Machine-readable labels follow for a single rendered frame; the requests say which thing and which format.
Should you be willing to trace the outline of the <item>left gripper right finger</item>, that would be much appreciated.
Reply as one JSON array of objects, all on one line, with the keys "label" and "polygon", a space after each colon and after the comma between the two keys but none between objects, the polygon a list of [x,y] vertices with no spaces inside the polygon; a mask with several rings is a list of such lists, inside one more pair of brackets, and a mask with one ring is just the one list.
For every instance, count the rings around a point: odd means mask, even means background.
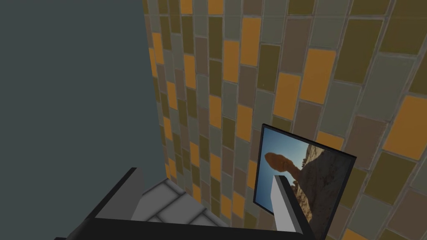
[{"label": "left gripper right finger", "polygon": [[284,175],[273,176],[270,198],[276,228],[287,233],[287,240],[315,240],[311,227]]}]

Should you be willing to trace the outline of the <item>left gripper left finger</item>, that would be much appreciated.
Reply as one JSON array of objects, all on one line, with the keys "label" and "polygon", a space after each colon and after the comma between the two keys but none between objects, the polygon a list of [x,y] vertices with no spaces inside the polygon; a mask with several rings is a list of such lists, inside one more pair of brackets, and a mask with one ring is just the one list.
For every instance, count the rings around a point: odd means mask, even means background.
[{"label": "left gripper left finger", "polygon": [[132,167],[86,218],[130,220],[142,194],[142,169]]}]

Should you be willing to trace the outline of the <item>black framed rock landscape picture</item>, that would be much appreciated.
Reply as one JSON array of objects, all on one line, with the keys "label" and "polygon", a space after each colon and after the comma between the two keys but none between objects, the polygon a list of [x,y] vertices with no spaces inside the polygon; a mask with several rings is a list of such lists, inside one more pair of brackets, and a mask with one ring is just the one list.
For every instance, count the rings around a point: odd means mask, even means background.
[{"label": "black framed rock landscape picture", "polygon": [[326,240],[355,160],[353,155],[263,124],[253,202],[274,217],[272,180],[284,175],[315,240]]}]

